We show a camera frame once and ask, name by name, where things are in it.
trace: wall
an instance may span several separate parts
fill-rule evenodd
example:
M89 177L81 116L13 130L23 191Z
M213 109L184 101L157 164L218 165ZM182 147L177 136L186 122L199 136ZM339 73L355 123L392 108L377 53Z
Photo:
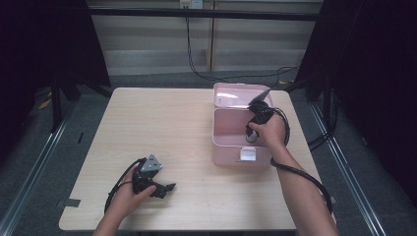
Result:
M90 6L179 8L179 0L89 0ZM204 1L204 9L318 13L320 0ZM184 18L93 16L110 76L189 72ZM315 23L190 19L198 71L275 70L301 63Z

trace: wooden table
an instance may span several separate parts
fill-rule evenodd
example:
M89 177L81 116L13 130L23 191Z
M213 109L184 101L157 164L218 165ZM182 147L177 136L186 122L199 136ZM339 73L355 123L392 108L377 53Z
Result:
M288 148L320 180L288 93L272 91L288 117ZM293 230L274 168L216 166L211 161L213 90L118 88L103 115L59 226L93 230L120 175L153 153L163 169L153 178L177 183L165 199L148 198L120 229Z

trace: pink lid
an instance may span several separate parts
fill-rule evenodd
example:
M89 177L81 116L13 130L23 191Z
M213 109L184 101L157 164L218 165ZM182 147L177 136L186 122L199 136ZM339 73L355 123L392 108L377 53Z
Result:
M248 108L249 102L267 89L268 87L260 85L216 83L214 85L214 106ZM269 94L265 98L265 102L269 107L273 107Z

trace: black cable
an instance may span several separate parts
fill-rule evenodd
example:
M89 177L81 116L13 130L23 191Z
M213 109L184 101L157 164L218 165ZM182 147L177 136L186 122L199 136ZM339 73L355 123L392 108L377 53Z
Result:
M336 129L336 124L337 124L337 116L338 116L338 107L339 107L339 100L337 99L335 92L333 92L332 94L332 110L331 110L331 119L330 119L330 124L328 127L328 130L318 136L317 138L315 138L312 141L308 142L309 146L314 146L310 148L310 151L313 151L315 149L317 149L319 146L321 146L322 144L324 144L327 140L329 140L331 137L333 137L335 129Z
M185 19L186 24L187 24L187 52L188 52L188 62L190 65L191 70L193 71L194 74L196 74L197 76L199 76L200 78L207 80L207 81L211 81L211 82L224 82L224 83L229 83L226 80L231 80L231 79L240 79L240 78L264 78L264 77L273 77L273 76L277 76L277 81L275 84L273 84L273 86L271 86L271 88L275 87L276 85L278 85L279 83L279 75L285 74L291 70L294 69L298 69L300 66L295 66L295 67L281 67L279 68L276 73L273 74L268 74L268 75L256 75L256 76L233 76L233 77L223 77L223 78L218 78L218 77L212 77L212 76L204 76L202 74L200 74L197 70L196 67L194 66L194 62L193 62L193 56L192 56L192 50L191 50L191 40L190 40L190 20L189 18ZM279 72L280 70L283 69L288 69L284 72Z
M308 83L313 78L314 77L309 77L305 80L294 82L292 85L288 86L287 88L284 88L283 90L288 92L288 93L291 93L292 91L303 87L306 83Z
M294 174L297 174L299 176L304 177L305 179L311 181L316 187L322 192L323 196L325 197L326 205L328 206L328 212L331 214L333 211L333 206L331 204L331 198L330 194L328 193L328 190L323 186L317 179L315 179L313 176L309 175L307 172L302 171L300 169L294 168L292 166L283 165L276 163L273 158L270 159L270 164L275 168L280 168L289 172L292 172Z
M111 201L113 200L113 197L116 194L116 192L119 190L120 186L122 186L124 184L127 184L127 183L132 183L132 181L127 181L125 183L120 184L120 182L122 182L122 180L125 178L126 174L129 172L129 170L132 169L132 167L135 166L137 163L139 163L139 161L140 161L140 159L136 160L125 170L125 172L122 174L122 176L119 178L119 180L114 185L111 192L108 193L107 201L105 202L105 206L104 206L104 213L107 211L108 207L110 207Z
M255 109L251 109L252 111L254 111L256 114L259 112L268 112L273 110L274 113L276 113L277 115L279 115L282 118L282 121L284 122L284 126L285 126L285 138L284 138L284 144L287 145L288 141L289 141L289 136L290 136L290 128L289 128L289 124L288 124L288 119L285 115L285 113L275 107L275 108L271 108L265 105L261 105L261 104L253 104L251 106L254 106L252 108ZM317 179L315 179L313 176L309 175L307 172L302 171L300 169L288 166L288 165L283 165L283 164L279 164L276 163L273 160L273 157L270 159L270 164L276 168L280 168L286 171L290 171L294 174L298 174L304 178L306 178L307 180L311 181L314 185L316 185L317 188L319 188L319 190L322 192L323 196L325 197L326 200L326 205L328 206L328 211L330 212L330 214L332 213L332 205L331 205L331 198L330 198L330 194L328 193L328 190L325 188L325 186L323 186Z

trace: storage box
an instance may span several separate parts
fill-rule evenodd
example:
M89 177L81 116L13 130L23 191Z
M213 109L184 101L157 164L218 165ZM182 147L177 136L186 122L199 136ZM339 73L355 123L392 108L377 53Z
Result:
M246 125L255 115L248 109L248 103L266 89L258 85L214 85L212 161L215 164L270 166L272 155L262 137L254 143L246 141ZM273 106L269 94L265 102Z

